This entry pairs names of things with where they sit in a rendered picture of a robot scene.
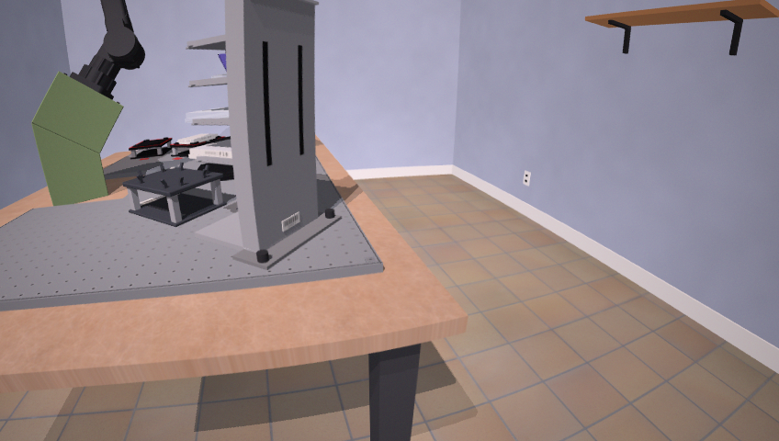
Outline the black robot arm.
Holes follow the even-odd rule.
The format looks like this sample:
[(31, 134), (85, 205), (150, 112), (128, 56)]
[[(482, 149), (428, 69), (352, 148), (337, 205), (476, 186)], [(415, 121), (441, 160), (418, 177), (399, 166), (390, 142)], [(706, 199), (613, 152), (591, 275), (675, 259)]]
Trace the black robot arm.
[(113, 99), (111, 92), (120, 69), (140, 68), (145, 51), (134, 34), (125, 0), (100, 1), (107, 28), (104, 42), (89, 65), (84, 64), (79, 74), (72, 72), (70, 77)]

